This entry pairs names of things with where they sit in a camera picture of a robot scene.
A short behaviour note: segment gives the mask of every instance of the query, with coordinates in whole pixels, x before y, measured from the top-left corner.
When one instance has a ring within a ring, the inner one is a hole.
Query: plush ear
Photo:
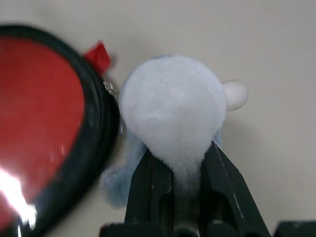
[[[226,94],[227,111],[233,111],[246,104],[248,99],[247,87],[238,80],[227,80],[222,83]]]

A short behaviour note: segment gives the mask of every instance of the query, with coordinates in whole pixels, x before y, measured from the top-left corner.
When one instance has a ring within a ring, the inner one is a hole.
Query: white background
[[[245,82],[249,101],[228,115],[224,152],[273,231],[278,220],[316,218],[315,9],[314,0],[0,0],[0,22],[40,26],[79,52],[103,40],[117,85],[160,54]],[[123,217],[95,188],[48,236],[96,237]]]

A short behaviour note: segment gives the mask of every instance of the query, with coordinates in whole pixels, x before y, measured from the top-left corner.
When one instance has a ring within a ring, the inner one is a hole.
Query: white fluffy plush head
[[[200,164],[227,107],[215,74],[184,56],[143,63],[126,81],[120,98],[126,126],[173,171]],[[190,160],[183,163],[181,158]]]

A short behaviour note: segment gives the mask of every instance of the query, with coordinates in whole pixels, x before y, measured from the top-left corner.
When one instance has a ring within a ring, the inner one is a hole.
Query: plush toy
[[[113,207],[127,205],[132,175],[145,151],[174,173],[175,218],[198,220],[200,166],[226,111],[246,103],[239,81],[220,83],[202,63],[184,56],[160,56],[141,64],[125,81],[119,108],[126,124],[123,163],[109,167],[100,184]]]

